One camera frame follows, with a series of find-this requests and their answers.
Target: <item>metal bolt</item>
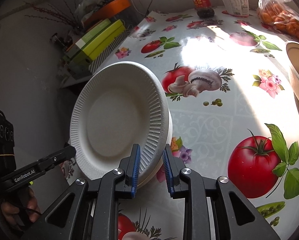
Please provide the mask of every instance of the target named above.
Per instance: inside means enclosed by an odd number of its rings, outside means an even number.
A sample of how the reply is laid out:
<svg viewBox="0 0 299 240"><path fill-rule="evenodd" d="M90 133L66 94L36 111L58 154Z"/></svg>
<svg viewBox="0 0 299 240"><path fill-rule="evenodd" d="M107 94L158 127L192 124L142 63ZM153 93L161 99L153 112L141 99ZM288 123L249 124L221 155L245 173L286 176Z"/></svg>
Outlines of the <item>metal bolt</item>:
<svg viewBox="0 0 299 240"><path fill-rule="evenodd" d="M76 181L75 181L76 185L83 185L85 183L85 179L84 178L78 178Z"/></svg>
<svg viewBox="0 0 299 240"><path fill-rule="evenodd" d="M192 173L192 170L190 168L184 168L184 169L182 169L182 173L188 175L188 174Z"/></svg>
<svg viewBox="0 0 299 240"><path fill-rule="evenodd" d="M120 169L120 168L116 168L116 169L113 169L113 173L114 173L115 175L119 175L119 174L122 174L122 173L123 173L123 170Z"/></svg>
<svg viewBox="0 0 299 240"><path fill-rule="evenodd" d="M228 182L228 177L220 176L220 177L219 177L219 181L220 181L221 183L227 183L227 182Z"/></svg>

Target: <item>bag of oranges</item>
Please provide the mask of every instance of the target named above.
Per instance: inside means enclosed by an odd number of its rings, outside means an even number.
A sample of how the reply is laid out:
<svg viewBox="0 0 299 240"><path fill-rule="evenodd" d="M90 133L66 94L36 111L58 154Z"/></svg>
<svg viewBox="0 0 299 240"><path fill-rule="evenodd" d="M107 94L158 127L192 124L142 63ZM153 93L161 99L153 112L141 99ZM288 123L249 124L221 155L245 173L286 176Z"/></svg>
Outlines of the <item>bag of oranges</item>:
<svg viewBox="0 0 299 240"><path fill-rule="evenodd" d="M263 23L299 39L299 14L285 5L291 0L259 0L257 14Z"/></svg>

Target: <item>stack of paper plates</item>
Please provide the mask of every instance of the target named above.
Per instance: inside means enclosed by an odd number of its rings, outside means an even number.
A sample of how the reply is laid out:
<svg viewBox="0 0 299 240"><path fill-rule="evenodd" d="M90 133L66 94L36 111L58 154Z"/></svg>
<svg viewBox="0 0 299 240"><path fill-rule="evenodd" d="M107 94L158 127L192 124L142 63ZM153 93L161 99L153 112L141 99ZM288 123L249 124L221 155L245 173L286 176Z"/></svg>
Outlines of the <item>stack of paper plates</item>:
<svg viewBox="0 0 299 240"><path fill-rule="evenodd" d="M77 164L90 179L117 168L133 144L140 144L138 182L143 185L160 168L171 131L157 77L141 64L120 62L101 70L82 90L72 114L70 139Z"/></svg>

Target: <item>floral tablecloth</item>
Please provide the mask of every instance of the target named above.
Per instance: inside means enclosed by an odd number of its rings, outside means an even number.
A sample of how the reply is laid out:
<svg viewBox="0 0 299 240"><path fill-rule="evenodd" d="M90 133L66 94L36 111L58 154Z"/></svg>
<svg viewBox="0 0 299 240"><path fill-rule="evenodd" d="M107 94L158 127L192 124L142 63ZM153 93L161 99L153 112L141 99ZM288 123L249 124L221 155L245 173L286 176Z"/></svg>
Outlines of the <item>floral tablecloth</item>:
<svg viewBox="0 0 299 240"><path fill-rule="evenodd" d="M288 239L299 225L299 112L284 44L291 37L254 11L237 18L214 10L206 20L193 9L151 12L100 69L148 67L168 98L173 155L202 176L228 176ZM74 159L62 168L69 184L84 176ZM184 200L170 198L163 169L120 210L119 240L182 239Z"/></svg>

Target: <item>white plastic cup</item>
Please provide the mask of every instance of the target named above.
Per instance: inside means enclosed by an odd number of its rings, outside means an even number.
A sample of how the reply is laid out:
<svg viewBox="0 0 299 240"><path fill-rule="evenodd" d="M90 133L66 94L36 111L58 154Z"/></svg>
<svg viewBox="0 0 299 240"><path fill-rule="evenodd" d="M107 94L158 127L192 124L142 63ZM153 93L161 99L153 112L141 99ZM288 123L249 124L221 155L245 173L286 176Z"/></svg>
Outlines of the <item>white plastic cup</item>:
<svg viewBox="0 0 299 240"><path fill-rule="evenodd" d="M248 0L223 0L228 14L233 16L249 16Z"/></svg>

